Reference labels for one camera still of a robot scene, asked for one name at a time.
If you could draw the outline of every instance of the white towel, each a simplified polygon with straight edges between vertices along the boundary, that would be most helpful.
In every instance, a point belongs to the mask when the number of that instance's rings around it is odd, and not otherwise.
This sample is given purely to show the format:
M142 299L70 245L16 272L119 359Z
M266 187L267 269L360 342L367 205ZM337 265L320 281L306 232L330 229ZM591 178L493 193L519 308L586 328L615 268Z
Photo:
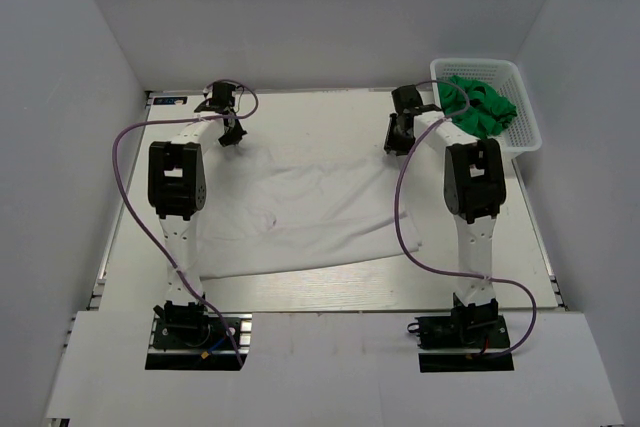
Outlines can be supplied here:
M198 225L203 278L315 269L402 253L393 225L393 158L278 165L268 149L244 145L207 154L205 171L207 201ZM407 247L418 250L418 232L401 208Z

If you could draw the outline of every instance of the white wall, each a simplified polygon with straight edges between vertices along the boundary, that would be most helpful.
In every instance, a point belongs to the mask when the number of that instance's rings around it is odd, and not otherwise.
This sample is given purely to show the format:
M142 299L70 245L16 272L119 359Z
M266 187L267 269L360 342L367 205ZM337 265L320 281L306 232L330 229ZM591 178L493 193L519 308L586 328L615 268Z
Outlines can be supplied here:
M146 89L393 86L514 58L544 0L96 0Z
M0 0L0 423L40 425L144 94L93 0Z
M519 163L627 426L640 426L639 33L640 0L549 0L517 58L543 136Z

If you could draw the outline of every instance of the white plastic basket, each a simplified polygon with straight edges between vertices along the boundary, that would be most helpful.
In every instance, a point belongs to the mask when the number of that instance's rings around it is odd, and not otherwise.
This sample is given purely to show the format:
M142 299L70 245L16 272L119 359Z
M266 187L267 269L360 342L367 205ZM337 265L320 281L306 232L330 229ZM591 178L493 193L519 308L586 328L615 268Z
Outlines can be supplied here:
M493 59L436 59L431 62L432 79L447 80L452 75L486 82L516 106L518 116L508 129L495 138L500 142L503 153L514 158L522 152L540 148L542 139L538 124L518 67L513 62ZM441 107L436 86L433 88L433 96L436 105Z

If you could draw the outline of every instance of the black joint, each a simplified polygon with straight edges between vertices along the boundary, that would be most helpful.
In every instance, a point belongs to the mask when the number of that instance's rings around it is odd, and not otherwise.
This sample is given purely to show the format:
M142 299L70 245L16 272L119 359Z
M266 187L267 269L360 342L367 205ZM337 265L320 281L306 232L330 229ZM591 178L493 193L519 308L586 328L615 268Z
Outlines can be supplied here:
M391 92L391 98L397 114L409 113L422 107L422 97L415 85L398 87Z
M181 169L180 175L171 175ZM176 215L189 220L202 210L207 187L200 144L153 142L149 147L149 203L161 219Z
M488 304L465 306L456 294L453 294L451 323L460 335L463 344L476 341L485 336L485 332L498 322L498 301L491 299Z
M471 169L481 171L472 175ZM449 212L469 224L485 216L496 217L507 198L500 144L494 139L447 147L444 198Z
M236 105L236 99L233 96L236 88L234 84L230 84L229 82L214 82L211 97L208 99L205 98L196 108L195 112L228 113Z
M440 110L436 105L422 104L422 97L415 85L398 87L391 92L393 106L396 113L391 114L384 151L387 154L407 155L416 138L413 135L414 117L434 110Z

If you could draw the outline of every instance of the purple cable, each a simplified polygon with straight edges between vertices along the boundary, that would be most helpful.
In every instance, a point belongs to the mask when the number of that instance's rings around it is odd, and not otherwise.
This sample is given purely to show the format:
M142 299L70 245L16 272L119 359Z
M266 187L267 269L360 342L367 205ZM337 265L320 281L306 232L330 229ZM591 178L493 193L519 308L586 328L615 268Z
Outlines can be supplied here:
M441 124L443 124L447 120L451 119L452 117L455 117L456 115L460 115L460 114L465 113L467 110L469 110L471 108L471 103L470 103L470 100L469 100L469 96L459 86L457 86L457 85L455 85L455 84L453 84L451 82L448 82L446 80L425 80L424 82L420 82L418 84L415 84L415 86L418 87L419 85L424 85L424 84L446 84L446 85L450 85L451 87L456 88L458 91L460 91L460 93L462 93L462 95L464 96L464 100L465 100L465 104L466 105L465 105L465 107L463 109L461 109L459 111L456 111L456 112L452 112L451 114L445 115L441 119L436 120L433 124L431 124L427 128L427 130L425 130L416 139L415 143L413 144L413 147L411 147L411 149L409 150L409 153L407 154L407 158L405 159L404 163L402 164L402 167L400 168L400 174L398 175L398 183L396 184L396 191L395 191L395 196L394 196L394 201L393 201L393 220L394 220L395 227L396 227L396 235L398 237L398 242L400 243L400 247L402 248L402 251L409 258L409 260L411 262L413 262L414 264L416 264L421 269L426 270L427 272L431 272L433 274L438 274L438 275L446 275L446 276L449 276L449 277L466 277L466 278L470 278L470 279L487 280L489 282L498 283L498 284L515 285L516 287L519 287L520 289L522 289L529 296L529 299L531 300L532 314L531 314L531 322L529 323L529 327L527 328L527 331L525 332L525 334L512 347L509 347L508 349L506 349L506 350L504 350L502 352L498 352L496 354L491 354L491 355L487 356L487 357L491 357L491 358L501 357L503 355L510 354L511 352L516 350L518 347L520 347L522 344L524 344L527 341L527 339L529 338L529 336L531 335L531 332L533 331L533 327L535 326L536 319L538 317L538 305L536 304L536 299L533 296L533 294L531 293L531 291L525 285L523 285L520 282L517 282L515 280L499 279L499 278L495 278L495 277L485 277L485 276L483 276L481 274L471 274L471 273L466 273L466 272L451 272L451 271L448 271L448 270L440 270L440 269L434 269L433 267L429 267L428 265L423 264L422 262L420 262L418 259L416 259L411 254L411 252L409 252L409 249L405 245L404 239L402 238L402 231L400 230L400 190L402 188L402 180L404 179L404 176L405 176L405 174L407 172L407 167L409 166L409 161L411 160L411 157L413 157L413 154L415 153L418 145L427 137L427 135L429 135L431 132L433 132L435 129L437 129L438 126L440 126Z
M258 96L249 87L247 87L246 85L242 84L241 82L237 82L235 80L230 80L230 79L223 79L223 80L220 80L219 82L230 82L230 83L236 84L236 85L244 88L247 92L251 93L251 95L253 95L253 98L255 99L255 106L253 107L253 109L250 112L248 112L247 114L244 114L244 115L211 115L211 116L207 116L207 117L204 117L204 116L200 117L200 119L192 117L192 118L189 118L189 119L147 120L145 122L138 122L137 124L130 125L129 127L125 128L122 132L120 132L118 134L118 136L116 137L116 139L113 142L113 147L111 149L111 162L113 163L113 173L115 174L115 177L116 177L116 185L118 186L118 191L120 192L120 195L122 196L122 201L124 202L124 205L127 208L127 210L129 211L129 213L131 214L131 217L133 217L133 220L136 221L136 223L140 226L142 231L147 235L147 237L149 237L151 239L151 242L153 242L156 245L156 247L158 247L158 249L160 249L160 251L167 258L167 260L169 261L171 266L178 272L178 277L180 277L180 280L182 281L182 284L184 285L185 289L187 289L187 291L193 296L194 299L196 299L201 304L207 306L209 309L211 309L218 316L218 318L220 319L220 322L222 322L222 325L224 326L224 330L227 333L227 336L229 337L229 340L231 341L231 346L233 347L233 351L236 354L236 358L238 359L238 363L240 364L240 367L242 368L242 365L243 365L242 356L240 355L240 350L238 349L238 345L236 343L236 340L233 337L233 334L231 333L231 330L229 329L229 324L227 323L226 319L224 318L222 313L211 302L209 302L204 297L202 297L200 294L198 294L198 292L196 292L196 290L191 286L191 284L189 284L189 282L187 281L187 278L184 276L184 273L182 273L182 271L180 270L180 267L178 266L178 263L173 258L171 253L165 248L164 245L162 245L162 242L160 242L157 239L157 237L151 233L149 228L144 224L142 219L138 216L138 214L134 210L133 206L131 205L131 202L129 201L129 196L127 195L127 191L126 191L126 189L124 187L124 184L122 182L122 176L120 174L120 167L118 165L118 146L120 145L120 141L122 140L122 138L125 135L127 135L129 132L131 132L132 130L138 129L140 127L145 127L145 126L148 126L148 125L191 124L191 123L194 123L194 122L198 122L199 120L219 120L219 119L239 119L239 120L241 120L241 119L246 119L247 117L252 116L256 112L256 110L258 110L258 104L259 104Z

